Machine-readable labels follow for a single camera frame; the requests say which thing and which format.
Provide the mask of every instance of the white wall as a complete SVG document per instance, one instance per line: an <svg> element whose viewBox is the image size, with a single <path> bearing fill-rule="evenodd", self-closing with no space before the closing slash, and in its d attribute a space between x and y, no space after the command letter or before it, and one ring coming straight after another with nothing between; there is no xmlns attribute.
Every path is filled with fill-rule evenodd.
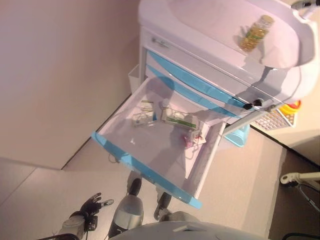
<svg viewBox="0 0 320 240"><path fill-rule="evenodd" d="M60 169L121 104L138 3L0 2L0 157Z"/></svg>

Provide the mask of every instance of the small bottle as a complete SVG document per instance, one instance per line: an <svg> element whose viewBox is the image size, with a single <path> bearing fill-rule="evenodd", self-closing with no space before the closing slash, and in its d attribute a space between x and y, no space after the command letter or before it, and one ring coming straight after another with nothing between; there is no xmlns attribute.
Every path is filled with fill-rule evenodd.
<svg viewBox="0 0 320 240"><path fill-rule="evenodd" d="M245 37L241 40L239 47L247 53L251 52L269 32L269 28L273 23L274 19L272 17L262 15L260 19L251 26Z"/></svg>

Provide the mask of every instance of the red object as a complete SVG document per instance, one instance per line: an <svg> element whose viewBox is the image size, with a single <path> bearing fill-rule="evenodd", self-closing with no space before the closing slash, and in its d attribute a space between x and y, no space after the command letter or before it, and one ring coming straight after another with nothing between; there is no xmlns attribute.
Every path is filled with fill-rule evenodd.
<svg viewBox="0 0 320 240"><path fill-rule="evenodd" d="M298 100L295 103L287 104L292 109L299 109L301 107L301 101Z"/></svg>

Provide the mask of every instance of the tiled floor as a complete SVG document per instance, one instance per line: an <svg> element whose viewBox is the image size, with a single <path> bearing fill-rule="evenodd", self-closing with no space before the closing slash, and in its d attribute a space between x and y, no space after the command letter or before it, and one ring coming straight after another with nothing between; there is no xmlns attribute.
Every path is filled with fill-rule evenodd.
<svg viewBox="0 0 320 240"><path fill-rule="evenodd" d="M227 148L225 142L219 147L199 197L201 209L176 199L169 208L188 212L204 222L268 237L285 155L280 145L251 129L245 147ZM98 228L89 233L89 240L103 240L126 193L130 173L113 161L90 140L64 170L35 169L7 199L1 197L6 200L0 205L0 240L33 240L57 233L62 222L97 192L102 192L104 199L115 200L100 211ZM139 197L144 206L143 223L154 222L155 187L144 180Z"/></svg>

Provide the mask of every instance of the drawer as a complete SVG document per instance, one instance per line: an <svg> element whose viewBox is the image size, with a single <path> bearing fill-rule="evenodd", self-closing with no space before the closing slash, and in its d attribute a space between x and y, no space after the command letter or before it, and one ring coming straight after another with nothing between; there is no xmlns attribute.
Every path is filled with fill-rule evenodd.
<svg viewBox="0 0 320 240"><path fill-rule="evenodd" d="M254 111L253 108L250 110L244 109L245 103L239 99L151 51L147 51L145 75L171 79L174 81L175 90L185 97L190 97L191 95L191 98L194 99L193 94L200 96L200 98L193 100L194 102L200 104L206 100L211 102L211 104L206 104L205 107L220 113L221 116L214 115L214 117L223 119L229 124ZM179 86L189 90L190 94L187 95L179 91Z"/></svg>
<svg viewBox="0 0 320 240"><path fill-rule="evenodd" d="M241 102L253 103L256 99L262 99L264 101L263 107L278 105L280 103L269 94L235 78L227 72L223 72L205 60L200 59L185 49L180 49L174 43L144 28L142 28L141 32L141 44L147 50L200 77Z"/></svg>
<svg viewBox="0 0 320 240"><path fill-rule="evenodd" d="M127 167L141 173L151 183L172 196L196 208L226 123L209 125L206 143L185 149L183 136L188 132L160 121L161 103L169 99L170 106L185 113L212 112L205 104L185 97L173 83L161 77L148 77L137 91L92 138ZM132 116L141 111L142 100L153 102L157 121L152 125L133 126ZM206 114L200 120L206 120Z"/></svg>

